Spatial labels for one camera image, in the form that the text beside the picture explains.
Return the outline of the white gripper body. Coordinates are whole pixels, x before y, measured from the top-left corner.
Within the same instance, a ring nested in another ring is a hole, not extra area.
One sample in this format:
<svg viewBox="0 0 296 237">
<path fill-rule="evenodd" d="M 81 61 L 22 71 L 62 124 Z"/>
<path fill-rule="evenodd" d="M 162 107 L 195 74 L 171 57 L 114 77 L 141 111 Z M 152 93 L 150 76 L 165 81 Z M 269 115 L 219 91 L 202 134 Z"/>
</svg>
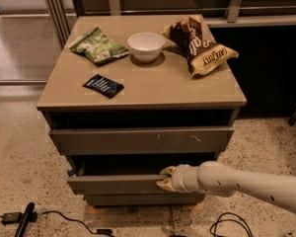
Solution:
<svg viewBox="0 0 296 237">
<path fill-rule="evenodd" d="M 172 173 L 171 182 L 179 193 L 199 192 L 198 168 L 185 164 L 177 166 Z"/>
</svg>

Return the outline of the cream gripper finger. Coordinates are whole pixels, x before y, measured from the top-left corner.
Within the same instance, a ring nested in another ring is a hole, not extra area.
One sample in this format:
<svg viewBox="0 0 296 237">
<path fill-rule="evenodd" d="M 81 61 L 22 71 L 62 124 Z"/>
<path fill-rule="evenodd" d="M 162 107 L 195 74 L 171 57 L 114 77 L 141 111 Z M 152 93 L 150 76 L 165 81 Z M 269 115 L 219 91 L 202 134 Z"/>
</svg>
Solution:
<svg viewBox="0 0 296 237">
<path fill-rule="evenodd" d="M 161 175 L 165 175 L 165 176 L 168 176 L 168 177 L 171 177 L 174 173 L 174 171 L 176 170 L 176 166 L 169 166 L 165 169 L 163 169 L 160 174 Z"/>
<path fill-rule="evenodd" d="M 163 189 L 165 191 L 168 191 L 168 192 L 174 193 L 176 191 L 176 189 L 174 188 L 170 178 L 166 178 L 164 180 L 157 181 L 156 185 L 159 188 L 161 188 L 161 189 Z"/>
</svg>

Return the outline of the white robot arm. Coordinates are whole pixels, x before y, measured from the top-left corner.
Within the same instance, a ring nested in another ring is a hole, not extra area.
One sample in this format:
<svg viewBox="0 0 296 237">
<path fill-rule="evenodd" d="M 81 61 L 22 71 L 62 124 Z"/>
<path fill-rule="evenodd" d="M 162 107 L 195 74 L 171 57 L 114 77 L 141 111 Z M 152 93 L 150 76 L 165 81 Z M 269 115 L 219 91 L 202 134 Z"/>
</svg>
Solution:
<svg viewBox="0 0 296 237">
<path fill-rule="evenodd" d="M 219 197 L 239 192 L 296 213 L 296 176 L 240 171 L 217 161 L 170 166 L 161 175 L 156 184 L 168 192 Z"/>
</svg>

